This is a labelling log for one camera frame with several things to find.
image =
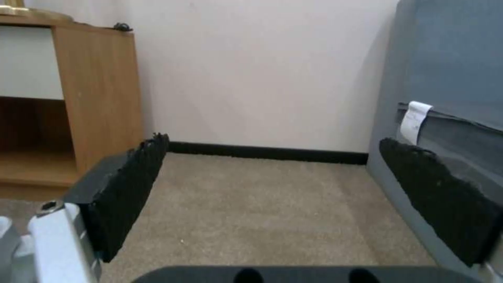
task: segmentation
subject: bed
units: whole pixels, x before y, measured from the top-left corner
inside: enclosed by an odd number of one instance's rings
[[[499,0],[400,1],[388,46],[367,165],[437,263],[476,278],[480,278],[481,270],[489,262],[492,262],[489,268],[503,271],[499,269],[503,264],[497,252],[503,215],[503,33],[499,32],[503,26],[502,13],[503,2]],[[399,130],[410,101],[433,106],[421,126],[416,146]],[[380,145],[387,138],[433,156],[452,180],[469,184],[480,195],[480,201],[487,201],[481,207],[490,207],[491,211],[483,211],[488,214],[482,215],[490,217],[480,229],[463,225],[451,214],[453,223],[449,223],[452,225],[449,229],[463,236],[470,234],[468,230],[478,235],[473,239],[478,242],[464,243],[466,247],[474,246],[471,250],[463,248],[462,251],[459,239],[453,244],[449,242],[452,239],[439,236],[439,231],[447,225],[436,223],[443,217],[441,205],[432,211],[434,205],[418,207],[418,200],[410,198],[410,188],[403,187],[406,179],[400,182],[383,158]],[[427,172],[414,173],[415,178],[421,180]],[[458,189],[443,195],[444,199],[435,199],[437,192],[413,195],[430,198],[427,201],[436,201],[435,204],[451,204],[466,195]]]

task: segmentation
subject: black foam pad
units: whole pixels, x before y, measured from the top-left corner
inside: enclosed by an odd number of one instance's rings
[[[155,134],[134,150],[102,159],[66,194],[78,204],[93,249],[110,262],[140,215],[168,150]]]
[[[500,234],[502,207],[454,177],[433,152],[390,138],[380,142],[379,150],[412,206],[437,236],[466,265],[481,263]]]

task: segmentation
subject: carpet floor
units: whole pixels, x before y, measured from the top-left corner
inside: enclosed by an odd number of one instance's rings
[[[38,203],[0,199],[20,231]],[[365,167],[168,154],[101,282],[165,265],[435,265]]]

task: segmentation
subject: wooden nightstand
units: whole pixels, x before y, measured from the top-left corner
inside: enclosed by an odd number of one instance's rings
[[[134,35],[0,16],[0,198],[64,194],[143,140]]]

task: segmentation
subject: paper tag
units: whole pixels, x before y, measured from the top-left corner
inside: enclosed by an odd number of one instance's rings
[[[428,111],[432,108],[433,106],[425,103],[417,101],[409,102],[409,108],[403,117],[400,132],[413,145],[417,145],[417,136],[419,135],[421,124],[425,120]]]

